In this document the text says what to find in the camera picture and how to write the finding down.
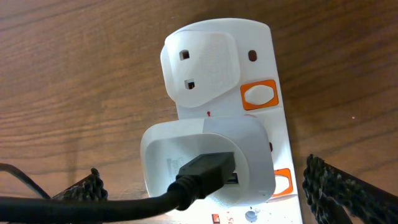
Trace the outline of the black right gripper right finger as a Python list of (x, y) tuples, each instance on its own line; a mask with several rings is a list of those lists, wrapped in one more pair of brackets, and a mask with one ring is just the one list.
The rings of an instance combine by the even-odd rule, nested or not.
[(303, 172), (303, 191), (317, 223), (397, 224), (397, 196), (327, 164), (312, 154)]

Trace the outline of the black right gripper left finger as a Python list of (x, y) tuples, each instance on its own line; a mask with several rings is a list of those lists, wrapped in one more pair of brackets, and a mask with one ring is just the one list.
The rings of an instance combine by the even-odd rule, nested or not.
[(52, 197), (52, 200), (107, 201), (108, 191), (97, 169), (91, 168), (91, 174)]

